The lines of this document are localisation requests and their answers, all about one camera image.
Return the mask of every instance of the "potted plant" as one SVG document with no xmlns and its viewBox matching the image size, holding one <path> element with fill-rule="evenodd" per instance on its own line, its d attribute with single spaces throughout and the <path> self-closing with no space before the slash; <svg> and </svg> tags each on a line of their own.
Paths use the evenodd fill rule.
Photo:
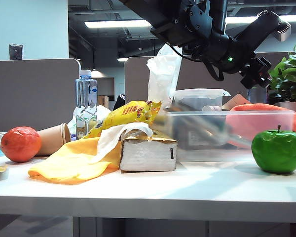
<svg viewBox="0 0 296 237">
<path fill-rule="evenodd" d="M 296 107 L 296 47 L 271 70 L 272 82 L 269 90 L 269 103 L 292 110 Z"/>
</svg>

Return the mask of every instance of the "paper cup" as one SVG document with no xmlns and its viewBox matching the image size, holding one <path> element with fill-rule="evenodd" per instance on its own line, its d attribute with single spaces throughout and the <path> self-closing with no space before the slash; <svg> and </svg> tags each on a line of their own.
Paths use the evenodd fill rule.
<svg viewBox="0 0 296 237">
<path fill-rule="evenodd" d="M 38 133 L 41 138 L 41 148 L 36 156 L 49 156 L 70 141 L 70 132 L 65 123 L 38 131 Z"/>
</svg>

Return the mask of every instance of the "plastic bag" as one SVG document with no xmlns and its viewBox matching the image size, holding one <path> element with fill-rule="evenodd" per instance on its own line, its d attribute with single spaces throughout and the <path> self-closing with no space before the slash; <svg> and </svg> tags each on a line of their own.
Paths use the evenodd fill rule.
<svg viewBox="0 0 296 237">
<path fill-rule="evenodd" d="M 182 53 L 181 48 L 175 47 L 175 50 Z M 171 105 L 177 87 L 181 61 L 182 57 L 167 44 L 159 50 L 156 57 L 147 61 L 150 69 L 148 100 L 161 101 L 161 111 Z"/>
<path fill-rule="evenodd" d="M 94 126 L 84 138 L 100 137 L 102 130 L 113 126 L 132 122 L 152 124 L 159 112 L 161 103 L 152 101 L 131 101 L 109 113 L 109 115 Z"/>
</svg>

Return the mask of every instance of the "bottle cap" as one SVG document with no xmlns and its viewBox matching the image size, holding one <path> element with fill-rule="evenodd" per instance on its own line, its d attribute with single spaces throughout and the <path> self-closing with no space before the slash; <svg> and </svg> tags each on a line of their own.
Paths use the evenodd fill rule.
<svg viewBox="0 0 296 237">
<path fill-rule="evenodd" d="M 91 76 L 91 70 L 80 70 L 80 76 Z"/>
</svg>

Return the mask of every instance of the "wall outlet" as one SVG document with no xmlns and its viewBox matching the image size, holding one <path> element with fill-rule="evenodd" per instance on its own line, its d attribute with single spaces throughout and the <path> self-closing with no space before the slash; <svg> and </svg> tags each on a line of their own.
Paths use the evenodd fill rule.
<svg viewBox="0 0 296 237">
<path fill-rule="evenodd" d="M 10 60 L 23 59 L 23 45 L 9 44 Z"/>
</svg>

